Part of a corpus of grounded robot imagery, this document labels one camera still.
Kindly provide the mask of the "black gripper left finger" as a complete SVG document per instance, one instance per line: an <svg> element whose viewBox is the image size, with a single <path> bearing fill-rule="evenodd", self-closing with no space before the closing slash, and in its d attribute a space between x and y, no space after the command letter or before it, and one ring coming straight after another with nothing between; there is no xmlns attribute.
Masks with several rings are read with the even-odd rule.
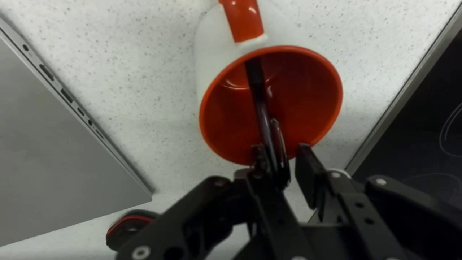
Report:
<svg viewBox="0 0 462 260"><path fill-rule="evenodd" d="M115 260L205 260L244 224L238 260L313 260L305 228L283 194L280 173L255 149L255 165L232 179L209 176L162 214L130 211L113 224Z"/></svg>

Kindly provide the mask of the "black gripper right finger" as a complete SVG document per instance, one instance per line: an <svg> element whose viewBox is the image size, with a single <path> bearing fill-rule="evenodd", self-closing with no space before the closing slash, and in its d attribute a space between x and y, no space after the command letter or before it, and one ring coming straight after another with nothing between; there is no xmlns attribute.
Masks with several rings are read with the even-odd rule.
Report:
<svg viewBox="0 0 462 260"><path fill-rule="evenodd" d="M462 211L393 178L357 182L296 149L296 181L319 222L325 260L462 260Z"/></svg>

